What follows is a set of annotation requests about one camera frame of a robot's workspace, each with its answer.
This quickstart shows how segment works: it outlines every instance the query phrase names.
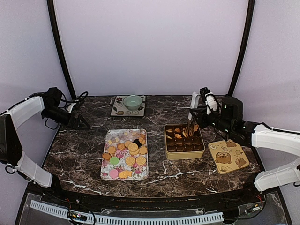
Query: white wall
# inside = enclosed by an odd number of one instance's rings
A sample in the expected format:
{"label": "white wall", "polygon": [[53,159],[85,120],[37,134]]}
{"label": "white wall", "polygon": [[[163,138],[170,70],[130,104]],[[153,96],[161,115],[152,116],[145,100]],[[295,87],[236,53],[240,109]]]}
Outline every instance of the white wall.
{"label": "white wall", "polygon": [[[46,0],[0,1],[0,112],[34,92],[58,87],[68,95]],[[18,130],[24,151],[42,164],[55,131],[36,115]],[[15,224],[27,182],[0,165],[0,224]]]}
{"label": "white wall", "polygon": [[56,0],[76,94],[226,94],[247,0]]}
{"label": "white wall", "polygon": [[[258,0],[246,56],[234,96],[244,102],[244,119],[300,130],[300,1]],[[296,157],[258,149],[266,169]],[[299,225],[300,188],[281,188],[293,224]]]}

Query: whisk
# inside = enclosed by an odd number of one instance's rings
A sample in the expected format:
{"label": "whisk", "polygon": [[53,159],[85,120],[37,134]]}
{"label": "whisk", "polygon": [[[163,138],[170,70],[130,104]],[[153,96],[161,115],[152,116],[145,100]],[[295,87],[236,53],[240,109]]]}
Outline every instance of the whisk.
{"label": "whisk", "polygon": [[[199,97],[200,94],[197,94],[197,92],[193,92],[192,95],[192,102],[191,102],[191,109],[196,109],[199,104]],[[186,137],[192,137],[194,135],[194,132],[198,129],[198,125],[195,122],[195,119],[193,118],[192,114],[189,112],[188,113],[188,122],[186,124],[186,127],[184,128],[184,131],[182,134]]]}

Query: green bowl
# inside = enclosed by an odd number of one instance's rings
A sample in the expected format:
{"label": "green bowl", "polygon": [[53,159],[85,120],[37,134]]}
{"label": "green bowl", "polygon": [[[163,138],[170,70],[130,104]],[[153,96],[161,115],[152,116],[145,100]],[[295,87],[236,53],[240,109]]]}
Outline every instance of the green bowl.
{"label": "green bowl", "polygon": [[143,103],[142,97],[138,95],[130,95],[124,98],[124,106],[129,110],[137,110]]}

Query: black marble tabletop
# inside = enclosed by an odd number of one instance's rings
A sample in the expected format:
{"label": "black marble tabletop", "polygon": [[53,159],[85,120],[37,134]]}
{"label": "black marble tabletop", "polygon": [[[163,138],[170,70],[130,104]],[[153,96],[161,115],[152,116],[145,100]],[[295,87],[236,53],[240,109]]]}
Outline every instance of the black marble tabletop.
{"label": "black marble tabletop", "polygon": [[[240,189],[259,171],[250,148],[243,150],[250,166],[220,175],[208,150],[208,143],[221,138],[211,128],[202,130],[205,153],[202,158],[167,160],[165,124],[186,123],[191,96],[147,96],[145,116],[111,117],[115,97],[87,97],[79,110],[90,130],[61,126],[46,158],[44,169],[56,174],[63,189],[95,195],[120,197],[181,197]],[[149,178],[145,180],[102,180],[100,169],[105,135],[110,129],[147,130]]]}

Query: pink cookie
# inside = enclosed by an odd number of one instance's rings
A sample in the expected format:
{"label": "pink cookie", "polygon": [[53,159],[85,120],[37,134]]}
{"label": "pink cookie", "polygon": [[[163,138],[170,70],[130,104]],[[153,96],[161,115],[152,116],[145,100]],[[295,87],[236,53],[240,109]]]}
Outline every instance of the pink cookie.
{"label": "pink cookie", "polygon": [[116,169],[112,169],[109,172],[109,176],[113,179],[116,179],[119,176],[119,171],[117,171]]}

